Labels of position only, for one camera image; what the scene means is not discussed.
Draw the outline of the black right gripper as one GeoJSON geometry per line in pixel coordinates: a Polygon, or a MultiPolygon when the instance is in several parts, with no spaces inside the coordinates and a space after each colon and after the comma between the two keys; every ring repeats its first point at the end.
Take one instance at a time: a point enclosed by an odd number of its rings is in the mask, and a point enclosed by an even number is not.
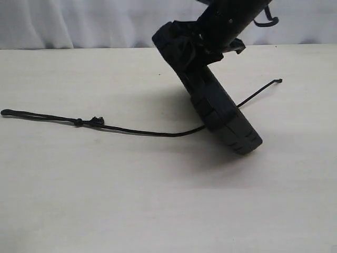
{"type": "Polygon", "coordinates": [[[246,46],[237,36],[246,25],[233,23],[188,23],[184,29],[184,61],[190,65],[209,65],[228,52],[242,53],[246,46]]]}

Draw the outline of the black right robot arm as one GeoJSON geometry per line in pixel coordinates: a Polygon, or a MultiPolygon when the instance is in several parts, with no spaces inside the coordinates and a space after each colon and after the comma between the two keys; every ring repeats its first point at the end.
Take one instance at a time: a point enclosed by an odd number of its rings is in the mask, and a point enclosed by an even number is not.
{"type": "Polygon", "coordinates": [[[203,1],[207,5],[201,16],[188,25],[202,65],[222,60],[223,54],[245,50],[238,36],[250,24],[257,27],[272,27],[279,22],[269,8],[270,1],[230,0],[203,1]]]}

